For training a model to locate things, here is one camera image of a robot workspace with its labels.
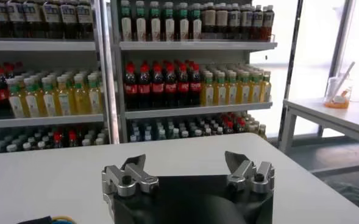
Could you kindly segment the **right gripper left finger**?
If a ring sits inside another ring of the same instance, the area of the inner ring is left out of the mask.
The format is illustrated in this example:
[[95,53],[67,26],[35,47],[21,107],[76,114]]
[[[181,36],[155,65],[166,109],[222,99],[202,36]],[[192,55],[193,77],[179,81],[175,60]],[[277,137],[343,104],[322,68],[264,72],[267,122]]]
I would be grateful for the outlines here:
[[153,195],[160,187],[159,179],[144,171],[146,155],[127,158],[121,167],[105,166],[101,172],[102,194],[109,213],[114,214],[115,197],[130,198],[137,191]]

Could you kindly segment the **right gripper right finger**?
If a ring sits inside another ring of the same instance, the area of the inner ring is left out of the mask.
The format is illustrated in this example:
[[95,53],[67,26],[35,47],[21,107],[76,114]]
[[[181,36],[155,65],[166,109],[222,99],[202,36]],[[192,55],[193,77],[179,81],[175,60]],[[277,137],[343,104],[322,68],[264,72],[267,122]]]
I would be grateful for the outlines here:
[[227,186],[235,192],[249,189],[257,194],[268,194],[274,190],[275,168],[270,162],[262,161],[256,166],[244,154],[225,151],[224,156],[230,170]]

